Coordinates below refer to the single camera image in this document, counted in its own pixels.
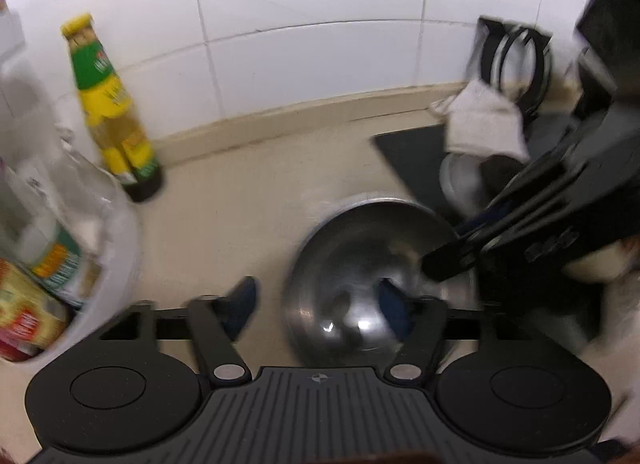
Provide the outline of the steel bowl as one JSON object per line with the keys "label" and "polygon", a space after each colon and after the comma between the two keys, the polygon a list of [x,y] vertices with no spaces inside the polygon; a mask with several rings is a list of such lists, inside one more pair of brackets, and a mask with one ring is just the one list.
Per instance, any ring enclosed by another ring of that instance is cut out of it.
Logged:
{"label": "steel bowl", "polygon": [[282,292],[288,342],[304,366],[387,366],[400,343],[378,304],[384,280],[410,297],[433,296],[477,310],[472,272],[433,283],[426,253],[454,239],[428,208],[378,196],[345,206],[319,224],[297,253]]}

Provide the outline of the stove burner black cap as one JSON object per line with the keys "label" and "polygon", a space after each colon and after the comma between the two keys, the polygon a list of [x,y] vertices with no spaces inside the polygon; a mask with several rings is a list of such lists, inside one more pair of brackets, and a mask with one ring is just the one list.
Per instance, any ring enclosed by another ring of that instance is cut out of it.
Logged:
{"label": "stove burner black cap", "polygon": [[524,163],[503,154],[482,158],[449,153],[440,164],[439,183],[448,204],[462,217],[472,218],[524,168]]}

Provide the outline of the white cloth on stove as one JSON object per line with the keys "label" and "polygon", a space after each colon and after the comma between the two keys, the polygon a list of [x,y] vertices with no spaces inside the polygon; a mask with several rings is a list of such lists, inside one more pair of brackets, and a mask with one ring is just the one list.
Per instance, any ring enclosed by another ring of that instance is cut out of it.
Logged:
{"label": "white cloth on stove", "polygon": [[445,124],[448,153],[529,161],[520,110],[482,80],[471,80],[458,94],[432,103],[430,112]]}

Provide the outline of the white two-tier rotating rack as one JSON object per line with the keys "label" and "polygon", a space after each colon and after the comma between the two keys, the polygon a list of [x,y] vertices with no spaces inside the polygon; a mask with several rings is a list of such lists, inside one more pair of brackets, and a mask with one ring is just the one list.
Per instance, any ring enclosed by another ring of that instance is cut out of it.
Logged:
{"label": "white two-tier rotating rack", "polygon": [[9,80],[3,91],[24,92],[26,108],[1,133],[1,153],[18,194],[35,206],[40,233],[30,230],[35,254],[53,241],[79,246],[77,270],[54,290],[75,309],[75,317],[51,347],[22,362],[29,374],[79,343],[126,305],[141,256],[138,215],[120,183],[63,140],[50,106],[24,80]]}

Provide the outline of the black gas stove top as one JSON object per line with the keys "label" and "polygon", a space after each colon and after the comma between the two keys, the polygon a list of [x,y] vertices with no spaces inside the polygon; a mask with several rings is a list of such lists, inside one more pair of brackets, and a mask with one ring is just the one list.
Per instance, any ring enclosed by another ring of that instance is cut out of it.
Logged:
{"label": "black gas stove top", "polygon": [[[569,112],[541,112],[525,134],[530,158],[537,161],[577,125]],[[464,219],[449,205],[439,184],[439,167],[446,156],[444,125],[386,132],[371,141],[416,202],[455,227],[462,224]]]}

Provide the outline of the black range hood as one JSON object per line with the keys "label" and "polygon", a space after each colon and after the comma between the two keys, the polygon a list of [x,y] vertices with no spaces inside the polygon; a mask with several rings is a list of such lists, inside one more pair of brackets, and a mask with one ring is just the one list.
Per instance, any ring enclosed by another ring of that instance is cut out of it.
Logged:
{"label": "black range hood", "polygon": [[602,61],[617,93],[639,94],[639,0],[590,0],[579,34]]}

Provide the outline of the green label fish soy bottle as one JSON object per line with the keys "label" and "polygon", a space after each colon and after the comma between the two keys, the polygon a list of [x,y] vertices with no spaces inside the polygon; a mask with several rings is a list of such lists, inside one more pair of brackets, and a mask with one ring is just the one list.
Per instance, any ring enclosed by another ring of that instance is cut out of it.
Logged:
{"label": "green label fish soy bottle", "polygon": [[1,253],[76,310],[90,300],[101,274],[93,254],[7,164],[1,165]]}

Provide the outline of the yellow cap vinegar bottle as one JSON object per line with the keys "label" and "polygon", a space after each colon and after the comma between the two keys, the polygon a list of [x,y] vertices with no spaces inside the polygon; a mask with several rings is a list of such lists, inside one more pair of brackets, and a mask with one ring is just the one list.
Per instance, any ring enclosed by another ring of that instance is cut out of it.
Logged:
{"label": "yellow cap vinegar bottle", "polygon": [[12,262],[1,259],[1,358],[12,362],[34,358],[55,343],[67,325],[65,305]]}

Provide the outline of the clear plastic bag in rack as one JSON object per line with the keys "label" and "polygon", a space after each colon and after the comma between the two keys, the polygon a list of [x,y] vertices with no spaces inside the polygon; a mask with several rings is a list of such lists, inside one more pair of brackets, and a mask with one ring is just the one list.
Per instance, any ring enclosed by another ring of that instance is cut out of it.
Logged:
{"label": "clear plastic bag in rack", "polygon": [[34,86],[9,78],[2,91],[12,120],[1,132],[1,157],[75,239],[104,262],[107,225],[117,196],[114,182],[74,148],[73,132]]}

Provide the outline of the yellow green oyster sauce bottle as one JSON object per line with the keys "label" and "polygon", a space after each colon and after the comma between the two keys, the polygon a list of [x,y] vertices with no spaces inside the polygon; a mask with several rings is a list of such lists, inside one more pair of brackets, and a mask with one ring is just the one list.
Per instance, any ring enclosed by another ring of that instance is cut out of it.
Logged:
{"label": "yellow green oyster sauce bottle", "polygon": [[122,79],[107,57],[89,13],[62,25],[78,99],[104,166],[131,201],[152,198],[163,185],[162,165]]}

